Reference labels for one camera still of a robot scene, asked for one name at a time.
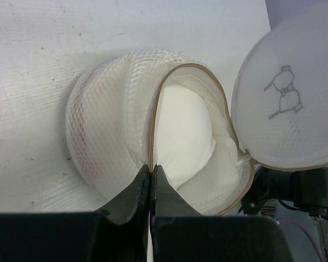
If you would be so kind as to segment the white mesh laundry bag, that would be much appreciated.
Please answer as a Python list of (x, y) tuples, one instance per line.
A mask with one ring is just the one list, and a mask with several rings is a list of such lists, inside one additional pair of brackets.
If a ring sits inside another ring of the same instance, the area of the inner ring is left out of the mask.
[(130, 52), (85, 71), (67, 103), (66, 140), (82, 177), (107, 199), (142, 166), (159, 165), (156, 118), (171, 84), (203, 98), (216, 142), (206, 166), (175, 189), (197, 212), (234, 208), (257, 163), (328, 165), (328, 3), (282, 21), (252, 48), (231, 102), (206, 65), (176, 52)]

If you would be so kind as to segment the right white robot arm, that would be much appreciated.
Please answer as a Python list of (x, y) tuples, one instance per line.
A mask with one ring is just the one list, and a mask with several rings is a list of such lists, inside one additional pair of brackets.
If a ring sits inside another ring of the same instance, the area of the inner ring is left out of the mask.
[(328, 219), (328, 167), (305, 171), (261, 167), (241, 200), (242, 210), (255, 215), (272, 199), (288, 210)]

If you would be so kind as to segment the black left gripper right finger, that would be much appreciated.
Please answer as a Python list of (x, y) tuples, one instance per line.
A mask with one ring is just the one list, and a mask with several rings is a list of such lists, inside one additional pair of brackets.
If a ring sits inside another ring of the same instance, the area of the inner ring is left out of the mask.
[(170, 185), (162, 166), (151, 177), (150, 232), (155, 261), (204, 261), (196, 227), (205, 218)]

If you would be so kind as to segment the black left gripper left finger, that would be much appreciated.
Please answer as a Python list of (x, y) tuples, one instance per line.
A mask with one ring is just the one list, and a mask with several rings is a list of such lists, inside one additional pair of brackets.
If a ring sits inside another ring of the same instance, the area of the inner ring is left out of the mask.
[(94, 261), (147, 261), (150, 171), (141, 167), (129, 186), (97, 211)]

